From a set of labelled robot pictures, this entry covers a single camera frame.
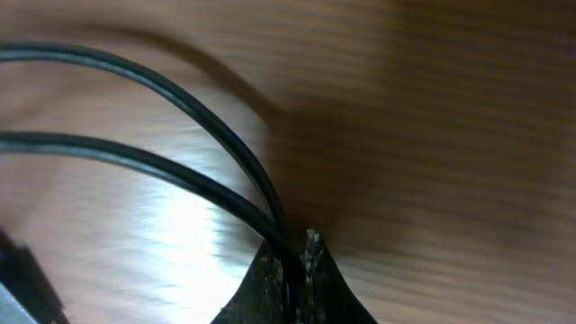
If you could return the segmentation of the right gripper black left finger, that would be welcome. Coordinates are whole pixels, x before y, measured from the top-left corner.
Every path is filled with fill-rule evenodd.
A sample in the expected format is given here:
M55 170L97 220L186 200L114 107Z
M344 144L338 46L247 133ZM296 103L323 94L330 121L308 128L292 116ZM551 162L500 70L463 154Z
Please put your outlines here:
M211 324L284 324L284 269L272 249L263 242L239 288Z

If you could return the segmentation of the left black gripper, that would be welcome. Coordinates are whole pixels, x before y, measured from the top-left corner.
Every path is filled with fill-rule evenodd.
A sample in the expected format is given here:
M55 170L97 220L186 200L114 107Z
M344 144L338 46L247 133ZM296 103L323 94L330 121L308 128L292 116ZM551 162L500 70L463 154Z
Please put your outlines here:
M69 324L32 252L1 232L1 324Z

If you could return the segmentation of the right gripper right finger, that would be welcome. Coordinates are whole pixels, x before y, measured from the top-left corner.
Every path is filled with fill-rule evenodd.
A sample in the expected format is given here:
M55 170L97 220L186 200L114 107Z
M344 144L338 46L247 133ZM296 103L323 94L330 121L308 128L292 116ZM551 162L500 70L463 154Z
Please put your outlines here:
M307 230L301 255L306 274L301 322L306 324L376 324L377 321L356 298L320 236Z

